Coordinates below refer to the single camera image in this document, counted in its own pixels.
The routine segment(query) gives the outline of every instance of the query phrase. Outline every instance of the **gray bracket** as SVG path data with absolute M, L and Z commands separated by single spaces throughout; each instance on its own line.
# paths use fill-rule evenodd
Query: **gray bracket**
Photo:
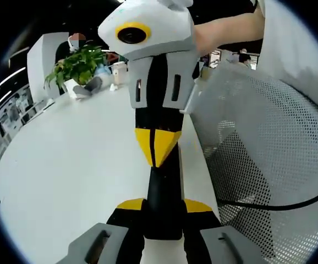
M 233 227 L 201 230 L 212 263 L 264 264 L 260 248 Z
M 116 264 L 127 231 L 125 227 L 96 224 L 70 243 L 67 256 L 57 264 L 87 264 L 94 255 L 100 256 L 98 264 Z

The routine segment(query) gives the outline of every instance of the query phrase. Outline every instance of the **black cable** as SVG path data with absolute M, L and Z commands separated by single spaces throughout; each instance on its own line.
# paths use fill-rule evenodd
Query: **black cable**
M 258 210 L 268 210 L 268 211 L 288 211 L 299 209 L 302 207 L 306 207 L 318 202 L 318 195 L 304 202 L 294 203 L 292 205 L 255 205 L 253 203 L 245 203 L 245 202 L 235 202 L 235 201 L 227 201 L 217 198 L 216 201 L 223 205 L 233 205 L 240 206 L 245 208 L 252 208 Z

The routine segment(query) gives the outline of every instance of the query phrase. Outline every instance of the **camera lens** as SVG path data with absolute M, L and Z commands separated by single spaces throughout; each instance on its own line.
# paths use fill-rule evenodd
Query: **camera lens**
M 119 40 L 127 44 L 138 44 L 147 38 L 146 32 L 136 27 L 127 27 L 121 30 L 117 36 Z

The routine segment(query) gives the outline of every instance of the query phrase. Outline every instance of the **green leaves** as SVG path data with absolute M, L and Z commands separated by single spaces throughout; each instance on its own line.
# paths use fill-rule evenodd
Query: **green leaves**
M 101 47 L 85 45 L 68 58 L 57 62 L 45 82 L 50 84 L 55 79 L 62 86 L 65 81 L 74 79 L 78 84 L 85 85 L 93 77 L 97 66 L 105 62 L 105 56 Z

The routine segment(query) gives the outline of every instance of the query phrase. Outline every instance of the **yellow ring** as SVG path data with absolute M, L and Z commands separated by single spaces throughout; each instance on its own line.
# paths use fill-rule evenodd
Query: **yellow ring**
M 151 34 L 152 34 L 152 32 L 151 32 L 151 30 L 150 30 L 150 27 L 146 26 L 145 24 L 142 24 L 142 23 L 140 23 L 140 22 L 127 22 L 127 23 L 125 23 L 125 24 L 123 24 L 123 25 L 121 25 L 121 26 L 119 26 L 119 27 L 117 27 L 117 28 L 115 29 L 116 38 L 119 39 L 119 38 L 118 38 L 118 35 L 119 35 L 119 32 L 120 32 L 121 30 L 130 28 L 130 27 L 131 27 L 131 28 L 134 28 L 134 27 L 135 27 L 135 28 L 137 28 L 137 29 L 141 29 L 141 30 L 143 30 L 144 33 L 146 34 L 146 38 L 145 38 L 142 42 L 140 42 L 140 43 L 145 42 L 147 39 L 150 38 L 150 36 L 151 36 Z

